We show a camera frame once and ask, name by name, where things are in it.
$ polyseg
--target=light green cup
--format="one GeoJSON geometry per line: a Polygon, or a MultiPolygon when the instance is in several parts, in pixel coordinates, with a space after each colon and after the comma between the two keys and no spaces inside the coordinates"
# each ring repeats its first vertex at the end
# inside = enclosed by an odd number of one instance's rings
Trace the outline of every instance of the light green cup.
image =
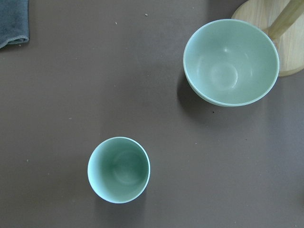
{"type": "Polygon", "coordinates": [[[87,174],[99,197],[111,203],[127,203],[146,188],[150,162],[139,143],[126,137],[115,137],[96,147],[87,174]]]}
{"type": "Polygon", "coordinates": [[[279,57],[262,30],[241,20],[222,19],[191,36],[183,66],[201,98],[219,106],[241,106],[261,99],[274,86],[279,57]]]}

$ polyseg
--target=cup rim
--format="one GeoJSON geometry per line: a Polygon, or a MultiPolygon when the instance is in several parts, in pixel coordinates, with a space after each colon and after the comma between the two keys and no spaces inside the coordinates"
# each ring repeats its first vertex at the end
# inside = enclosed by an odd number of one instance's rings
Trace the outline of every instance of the cup rim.
{"type": "Polygon", "coordinates": [[[187,44],[186,44],[186,47],[184,49],[184,54],[183,54],[183,68],[184,68],[184,72],[185,72],[185,75],[186,75],[186,79],[188,81],[188,83],[190,84],[191,88],[195,91],[195,93],[197,95],[199,95],[201,98],[203,98],[204,100],[214,104],[214,105],[219,105],[219,106],[225,106],[225,107],[236,107],[236,106],[243,106],[243,105],[248,105],[248,104],[251,104],[253,102],[256,102],[258,100],[260,100],[261,98],[263,98],[272,88],[273,86],[275,85],[276,83],[276,80],[278,78],[278,75],[279,75],[279,69],[280,69],[280,61],[279,61],[279,54],[277,52],[277,49],[274,45],[274,43],[272,42],[272,40],[269,38],[269,36],[263,32],[260,28],[256,27],[255,25],[252,25],[250,24],[249,22],[246,22],[246,21],[243,21],[243,20],[238,20],[238,19],[219,19],[219,20],[215,20],[215,21],[211,21],[205,25],[203,25],[202,27],[200,27],[199,29],[197,29],[192,35],[191,37],[189,38],[187,44]],[[232,104],[232,103],[224,103],[224,102],[221,102],[221,101],[217,101],[217,100],[214,100],[212,99],[211,97],[203,94],[195,85],[194,83],[192,82],[189,74],[188,74],[188,71],[187,71],[187,67],[186,67],[186,52],[187,52],[187,49],[191,43],[191,41],[193,40],[193,38],[196,36],[197,33],[199,33],[201,30],[203,30],[205,27],[211,25],[211,24],[215,24],[215,23],[220,23],[220,22],[223,22],[223,21],[235,21],[237,23],[243,23],[243,24],[246,24],[250,27],[252,27],[253,29],[257,30],[258,32],[260,32],[261,35],[263,35],[270,43],[272,49],[274,50],[275,52],[275,60],[276,60],[276,63],[277,63],[277,66],[276,66],[276,69],[275,69],[275,77],[274,77],[274,80],[272,81],[271,85],[269,86],[269,88],[262,94],[260,95],[259,97],[253,99],[253,100],[250,100],[250,101],[247,101],[247,102],[243,102],[243,103],[237,103],[237,104],[232,104]]]}
{"type": "Polygon", "coordinates": [[[148,182],[149,182],[149,179],[150,179],[150,173],[151,173],[151,166],[150,166],[150,160],[149,160],[149,157],[148,157],[148,154],[146,152],[146,150],[135,140],[131,139],[131,138],[128,138],[128,137],[124,137],[124,136],[117,136],[117,137],[112,137],[112,138],[109,138],[109,139],[106,139],[104,141],[102,141],[92,152],[92,154],[90,155],[90,158],[89,158],[89,162],[88,162],[88,165],[87,165],[87,175],[88,175],[88,180],[89,180],[89,183],[90,183],[90,186],[91,188],[93,189],[93,191],[102,199],[110,202],[110,203],[117,203],[117,204],[120,204],[120,203],[127,203],[127,202],[130,202],[134,199],[136,199],[137,197],[139,197],[143,191],[146,189],[147,185],[148,185],[148,182]],[[133,143],[135,143],[137,146],[140,147],[140,149],[142,150],[142,152],[144,153],[145,157],[146,157],[146,160],[148,162],[148,176],[146,178],[146,182],[145,182],[145,185],[143,186],[142,190],[137,194],[135,195],[134,197],[130,198],[130,199],[127,199],[127,200],[124,200],[124,201],[115,201],[115,200],[111,200],[111,199],[106,199],[104,198],[101,194],[99,194],[95,189],[94,187],[92,186],[91,182],[92,182],[92,179],[91,179],[91,176],[89,174],[89,167],[90,167],[90,164],[92,162],[92,156],[93,154],[97,153],[99,147],[101,147],[103,144],[105,144],[107,141],[111,141],[111,140],[115,140],[115,139],[126,139],[126,140],[129,140],[133,143]]]}

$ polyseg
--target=mint green bowl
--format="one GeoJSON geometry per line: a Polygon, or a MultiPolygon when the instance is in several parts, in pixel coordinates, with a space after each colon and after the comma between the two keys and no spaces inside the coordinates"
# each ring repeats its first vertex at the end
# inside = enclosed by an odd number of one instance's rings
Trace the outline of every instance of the mint green bowl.
{"type": "Polygon", "coordinates": [[[95,193],[111,203],[137,198],[150,178],[150,162],[144,148],[133,139],[115,137],[93,151],[87,168],[95,193]]]}
{"type": "Polygon", "coordinates": [[[219,106],[241,106],[265,96],[279,73],[271,39],[259,28],[222,19],[199,28],[183,56],[186,78],[204,100],[219,106]]]}

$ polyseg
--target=gray towel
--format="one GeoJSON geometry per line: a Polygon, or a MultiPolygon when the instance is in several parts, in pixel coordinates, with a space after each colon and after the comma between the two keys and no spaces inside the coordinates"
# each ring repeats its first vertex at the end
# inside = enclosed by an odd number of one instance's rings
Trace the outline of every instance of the gray towel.
{"type": "Polygon", "coordinates": [[[0,0],[0,48],[29,40],[29,0],[0,0]]]}

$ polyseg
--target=wooden base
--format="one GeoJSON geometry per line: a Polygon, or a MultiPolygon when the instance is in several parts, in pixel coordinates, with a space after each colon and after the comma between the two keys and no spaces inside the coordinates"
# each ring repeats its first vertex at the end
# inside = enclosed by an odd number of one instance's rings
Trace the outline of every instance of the wooden base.
{"type": "MultiPolygon", "coordinates": [[[[267,33],[289,0],[249,0],[233,14],[233,19],[247,21],[267,33]]],[[[280,58],[279,76],[304,69],[304,14],[277,40],[273,40],[280,58]]]]}

